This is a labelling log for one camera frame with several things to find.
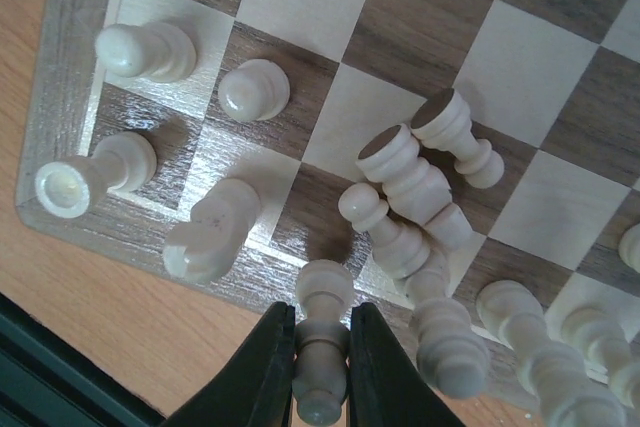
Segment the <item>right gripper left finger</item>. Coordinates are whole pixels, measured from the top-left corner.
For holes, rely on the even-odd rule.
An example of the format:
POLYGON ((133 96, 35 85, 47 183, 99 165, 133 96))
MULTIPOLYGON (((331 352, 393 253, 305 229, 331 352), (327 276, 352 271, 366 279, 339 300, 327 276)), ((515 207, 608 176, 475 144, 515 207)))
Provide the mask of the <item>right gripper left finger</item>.
POLYGON ((222 370, 165 426, 289 426, 295 308, 275 302, 222 370))

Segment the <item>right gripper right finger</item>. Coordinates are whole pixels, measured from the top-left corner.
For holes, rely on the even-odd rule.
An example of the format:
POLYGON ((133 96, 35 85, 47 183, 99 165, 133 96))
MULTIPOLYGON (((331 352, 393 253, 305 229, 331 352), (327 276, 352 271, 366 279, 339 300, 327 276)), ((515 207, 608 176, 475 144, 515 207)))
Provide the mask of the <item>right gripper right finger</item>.
POLYGON ((427 386, 375 304, 352 309, 349 351, 350 426, 461 426, 427 386))

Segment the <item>white piece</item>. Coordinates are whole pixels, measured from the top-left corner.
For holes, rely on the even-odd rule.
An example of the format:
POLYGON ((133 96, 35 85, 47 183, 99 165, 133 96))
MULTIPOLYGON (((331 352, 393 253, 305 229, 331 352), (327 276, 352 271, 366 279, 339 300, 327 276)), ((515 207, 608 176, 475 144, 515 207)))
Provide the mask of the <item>white piece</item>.
POLYGON ((331 426, 347 396, 349 329, 341 318, 352 305, 353 278, 337 262, 314 260, 300 270, 295 293, 305 315, 295 328, 297 413, 311 426, 331 426))

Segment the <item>white chess knight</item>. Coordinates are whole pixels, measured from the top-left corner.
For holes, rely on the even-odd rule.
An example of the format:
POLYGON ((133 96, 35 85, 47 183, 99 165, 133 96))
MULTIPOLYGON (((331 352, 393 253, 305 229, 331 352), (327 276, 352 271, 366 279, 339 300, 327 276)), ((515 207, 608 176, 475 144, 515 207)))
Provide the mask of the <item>white chess knight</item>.
POLYGON ((170 276, 192 283, 216 281, 232 268, 261 214, 256 190, 237 178, 217 182, 168 232, 162 251, 170 276))

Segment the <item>white pawn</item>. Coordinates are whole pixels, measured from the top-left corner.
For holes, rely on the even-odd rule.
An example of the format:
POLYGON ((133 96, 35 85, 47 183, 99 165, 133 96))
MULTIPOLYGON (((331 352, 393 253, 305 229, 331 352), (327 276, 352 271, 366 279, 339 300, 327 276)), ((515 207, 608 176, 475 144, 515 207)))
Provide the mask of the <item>white pawn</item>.
POLYGON ((95 52, 111 74, 156 83, 187 78, 197 62, 191 38, 178 26, 166 22, 109 25, 98 34, 95 52))

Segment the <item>white chess rook corner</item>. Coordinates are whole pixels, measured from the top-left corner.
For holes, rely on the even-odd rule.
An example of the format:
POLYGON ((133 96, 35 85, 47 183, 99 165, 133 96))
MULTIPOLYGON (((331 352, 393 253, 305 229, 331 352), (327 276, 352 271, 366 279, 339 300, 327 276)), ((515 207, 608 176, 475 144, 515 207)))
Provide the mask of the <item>white chess rook corner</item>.
POLYGON ((38 201, 50 214, 82 216, 108 192, 132 192, 154 176, 157 156, 146 138, 126 131, 103 138, 90 156, 75 155, 49 162, 36 172, 38 201))

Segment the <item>white chess pieces pile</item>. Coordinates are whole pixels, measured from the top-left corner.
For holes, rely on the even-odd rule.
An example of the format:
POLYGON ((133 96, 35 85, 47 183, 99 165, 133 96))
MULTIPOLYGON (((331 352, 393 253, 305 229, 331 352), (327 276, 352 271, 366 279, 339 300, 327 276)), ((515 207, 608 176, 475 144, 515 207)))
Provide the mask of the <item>white chess pieces pile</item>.
POLYGON ((455 252, 470 239, 472 228, 453 201, 445 174, 420 155, 422 148, 452 154, 455 171, 477 189, 501 180, 504 161, 489 140, 474 136, 470 106, 453 88, 428 98, 409 123, 387 128, 359 152, 356 166, 381 185, 389 207, 444 252, 455 252))

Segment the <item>wooden chess board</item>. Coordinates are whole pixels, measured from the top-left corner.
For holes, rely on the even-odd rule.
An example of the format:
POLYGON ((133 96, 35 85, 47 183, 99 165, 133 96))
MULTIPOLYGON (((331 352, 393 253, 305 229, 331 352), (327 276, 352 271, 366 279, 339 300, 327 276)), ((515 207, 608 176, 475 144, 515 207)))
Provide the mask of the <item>wooden chess board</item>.
POLYGON ((473 228, 451 258, 450 294, 473 308, 486 284, 512 279, 552 329, 594 303, 637 345, 639 276, 617 244, 639 220, 639 0, 47 0, 18 215, 163 275, 169 229, 218 179, 242 176, 264 211, 233 270, 205 291, 261 311, 292 296, 306 262, 328 258, 414 352, 409 303, 337 203, 363 178, 359 151, 446 87, 505 164, 495 186, 476 189, 449 153, 426 152, 473 228), (126 79, 98 61, 103 28, 150 22, 193 41, 187 78, 126 79), (45 210, 41 166, 126 131, 155 150, 148 183, 77 218, 45 210))

